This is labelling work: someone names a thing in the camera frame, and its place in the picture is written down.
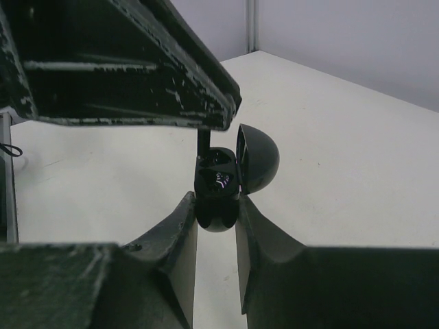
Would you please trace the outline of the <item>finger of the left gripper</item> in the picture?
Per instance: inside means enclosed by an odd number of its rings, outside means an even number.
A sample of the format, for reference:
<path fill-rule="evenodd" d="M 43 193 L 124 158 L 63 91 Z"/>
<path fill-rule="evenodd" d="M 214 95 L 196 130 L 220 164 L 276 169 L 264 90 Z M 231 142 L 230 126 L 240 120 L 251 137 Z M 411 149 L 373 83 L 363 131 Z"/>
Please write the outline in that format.
<path fill-rule="evenodd" d="M 238 83 L 169 1 L 2 1 L 1 77 L 24 119 L 227 130 Z"/>

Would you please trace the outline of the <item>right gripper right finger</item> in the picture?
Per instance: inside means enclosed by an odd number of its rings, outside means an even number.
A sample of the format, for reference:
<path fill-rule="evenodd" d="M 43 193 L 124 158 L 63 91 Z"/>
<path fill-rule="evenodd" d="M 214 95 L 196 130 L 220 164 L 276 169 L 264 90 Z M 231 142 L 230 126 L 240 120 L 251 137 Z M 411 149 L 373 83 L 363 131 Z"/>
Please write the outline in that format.
<path fill-rule="evenodd" d="M 302 244 L 270 221 L 248 197 L 235 224 L 241 312 L 249 328 L 342 328 L 321 291 L 324 247 Z"/>

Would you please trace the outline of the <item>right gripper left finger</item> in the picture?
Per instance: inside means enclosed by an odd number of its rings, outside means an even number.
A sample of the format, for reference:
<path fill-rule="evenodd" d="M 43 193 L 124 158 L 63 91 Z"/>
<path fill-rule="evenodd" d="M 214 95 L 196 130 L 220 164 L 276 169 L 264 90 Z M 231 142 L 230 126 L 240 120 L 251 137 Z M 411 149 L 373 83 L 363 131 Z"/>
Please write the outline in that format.
<path fill-rule="evenodd" d="M 93 328 L 192 328 L 198 227 L 195 195 L 123 247 L 99 279 Z"/>

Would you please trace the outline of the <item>black earbud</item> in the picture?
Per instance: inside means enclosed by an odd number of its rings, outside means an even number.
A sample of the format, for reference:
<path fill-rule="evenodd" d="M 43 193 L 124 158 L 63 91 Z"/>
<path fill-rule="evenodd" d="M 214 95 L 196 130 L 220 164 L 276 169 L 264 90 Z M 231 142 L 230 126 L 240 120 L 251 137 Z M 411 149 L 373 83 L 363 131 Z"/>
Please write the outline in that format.
<path fill-rule="evenodd" d="M 197 130 L 197 160 L 204 160 L 210 152 L 211 148 L 211 131 Z"/>

